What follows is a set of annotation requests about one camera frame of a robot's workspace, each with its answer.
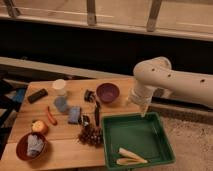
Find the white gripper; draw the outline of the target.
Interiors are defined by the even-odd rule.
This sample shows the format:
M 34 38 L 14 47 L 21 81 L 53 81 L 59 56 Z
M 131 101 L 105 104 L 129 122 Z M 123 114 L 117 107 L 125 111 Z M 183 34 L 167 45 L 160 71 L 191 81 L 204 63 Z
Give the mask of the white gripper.
M 155 89 L 149 86 L 134 86 L 128 96 L 128 101 L 140 106 L 140 115 L 145 117 L 152 101 Z

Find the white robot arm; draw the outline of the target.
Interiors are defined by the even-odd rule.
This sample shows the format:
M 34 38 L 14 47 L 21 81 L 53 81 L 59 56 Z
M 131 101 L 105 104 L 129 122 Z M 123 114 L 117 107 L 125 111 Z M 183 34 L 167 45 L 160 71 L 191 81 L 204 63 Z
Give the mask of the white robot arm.
M 128 101 L 139 106 L 142 117 L 158 88 L 213 109 L 213 75 L 175 71 L 168 58 L 156 57 L 137 63 L 133 76 Z

